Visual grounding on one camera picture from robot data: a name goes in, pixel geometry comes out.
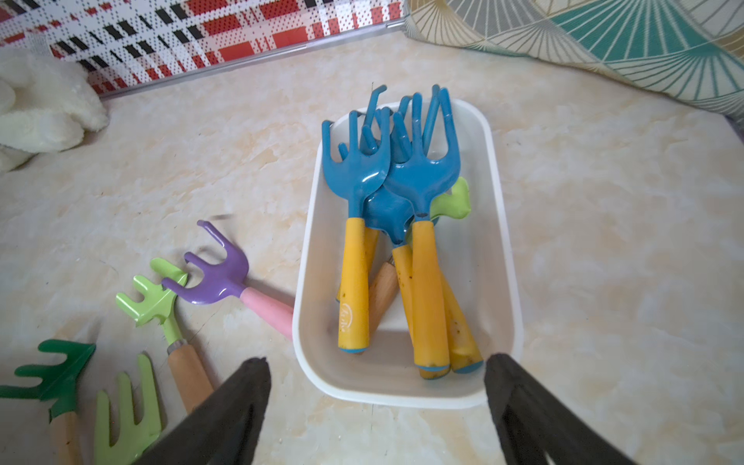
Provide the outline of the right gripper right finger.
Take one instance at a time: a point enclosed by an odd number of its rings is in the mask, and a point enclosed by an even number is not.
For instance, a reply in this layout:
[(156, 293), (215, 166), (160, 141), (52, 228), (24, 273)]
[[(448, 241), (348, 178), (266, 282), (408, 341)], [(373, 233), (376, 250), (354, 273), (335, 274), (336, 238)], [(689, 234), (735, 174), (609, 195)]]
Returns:
[(631, 464), (507, 354), (486, 362), (488, 407), (508, 464)]

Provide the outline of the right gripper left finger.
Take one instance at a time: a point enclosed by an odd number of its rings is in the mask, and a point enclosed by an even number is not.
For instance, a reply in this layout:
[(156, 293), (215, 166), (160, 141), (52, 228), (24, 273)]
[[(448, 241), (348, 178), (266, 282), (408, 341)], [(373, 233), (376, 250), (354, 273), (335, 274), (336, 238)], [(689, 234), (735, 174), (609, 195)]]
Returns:
[(139, 464), (251, 464), (269, 405), (265, 358), (250, 358)]

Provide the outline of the light green fork wooden handle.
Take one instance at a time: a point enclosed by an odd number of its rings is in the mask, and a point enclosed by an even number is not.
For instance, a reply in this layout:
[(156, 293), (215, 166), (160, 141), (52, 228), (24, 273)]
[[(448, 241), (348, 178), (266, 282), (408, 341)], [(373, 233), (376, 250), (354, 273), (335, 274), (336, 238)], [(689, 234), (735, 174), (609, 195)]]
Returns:
[(119, 309), (124, 311), (141, 327), (157, 320), (168, 342), (168, 363), (170, 371), (188, 415), (192, 414), (213, 393), (214, 387), (207, 376), (195, 347), (184, 337), (174, 315), (176, 293), (155, 284), (143, 275), (133, 278), (136, 291), (142, 296), (141, 302), (134, 302), (126, 294), (115, 297)]

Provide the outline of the purple rake pink handle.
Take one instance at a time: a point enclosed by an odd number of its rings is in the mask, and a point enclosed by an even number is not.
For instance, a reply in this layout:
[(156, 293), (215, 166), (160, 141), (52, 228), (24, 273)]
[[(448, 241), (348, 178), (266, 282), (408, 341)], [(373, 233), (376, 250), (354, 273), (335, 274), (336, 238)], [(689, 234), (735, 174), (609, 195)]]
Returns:
[(201, 270), (203, 273), (201, 282), (193, 288), (186, 288), (177, 284), (172, 278), (164, 278), (162, 286), (195, 305), (213, 304), (228, 296), (235, 296), (267, 324), (287, 339), (292, 340), (293, 308), (247, 286), (244, 280), (249, 272), (249, 262), (245, 254), (226, 236), (223, 236), (211, 222), (199, 220), (197, 224), (225, 249), (226, 259), (222, 263), (211, 265), (194, 253), (187, 252), (184, 254), (184, 260)]

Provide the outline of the dark green rake wooden handle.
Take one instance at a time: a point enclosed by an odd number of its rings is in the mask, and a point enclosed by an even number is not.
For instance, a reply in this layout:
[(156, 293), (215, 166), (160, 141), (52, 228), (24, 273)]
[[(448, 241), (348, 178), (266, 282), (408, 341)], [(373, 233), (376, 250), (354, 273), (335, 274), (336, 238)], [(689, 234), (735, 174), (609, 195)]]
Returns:
[(60, 339), (48, 339), (38, 345), (41, 353), (60, 354), (59, 364), (27, 364), (14, 374), (21, 378), (39, 378), (34, 387), (1, 386), (2, 398), (52, 400), (50, 427), (59, 464), (83, 464), (79, 443), (77, 387), (81, 372), (96, 350), (95, 344)]

